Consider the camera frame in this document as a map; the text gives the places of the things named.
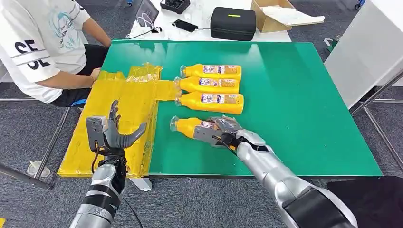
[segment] clear bottle cap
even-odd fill
[[[176,94],[176,98],[175,98],[175,105],[176,106],[182,106],[182,102],[181,102],[181,98],[182,98],[182,90],[179,90],[179,92]]]
[[[171,122],[169,123],[169,129],[173,132],[177,131],[176,123],[178,122],[179,118],[177,116],[172,117]]]
[[[181,91],[181,78],[180,77],[175,77],[173,80],[173,87],[175,90]]]
[[[180,70],[181,78],[186,78],[186,66],[182,65]]]

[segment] smartphone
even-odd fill
[[[172,23],[172,25],[177,28],[186,30],[188,32],[193,32],[198,28],[198,26],[188,23],[186,21],[180,20],[180,19],[176,20],[174,23]]]

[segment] green table mat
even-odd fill
[[[162,66],[168,80],[181,65],[241,65],[244,110],[228,116],[265,139],[296,175],[382,175],[312,43],[114,40],[102,69],[127,76],[145,62]],[[174,115],[222,114],[159,102],[150,174],[250,175],[230,151],[171,132]]]

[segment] gray carpet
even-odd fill
[[[133,24],[133,10],[125,0],[78,0],[106,32],[124,37]],[[341,34],[355,12],[354,0],[293,0],[297,9],[313,16],[324,15],[326,23],[294,27],[293,41],[313,42],[322,59],[327,57],[323,39]],[[13,84],[0,84],[0,97],[24,96]],[[403,89],[385,93],[402,98]],[[377,104],[371,107],[396,150],[403,156],[401,135],[403,105]],[[40,160],[63,109],[40,102],[0,103],[0,163],[26,172],[29,161]],[[44,179],[53,190],[39,188],[0,175],[0,217],[6,228],[64,228],[70,224],[88,188],[88,178],[61,178],[57,171],[78,114],[70,112],[48,163],[52,174]],[[355,117],[368,146],[385,175],[403,177],[369,119],[363,112]],[[329,180],[310,180],[324,187]],[[129,183],[125,198],[137,211],[145,228],[282,228],[270,196],[254,179],[154,179],[150,192]],[[129,207],[123,202],[114,222],[117,228],[138,227]]]

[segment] person's hand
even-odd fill
[[[100,71],[101,71],[101,68],[95,68],[94,70],[92,70],[91,77],[94,81],[98,77]]]

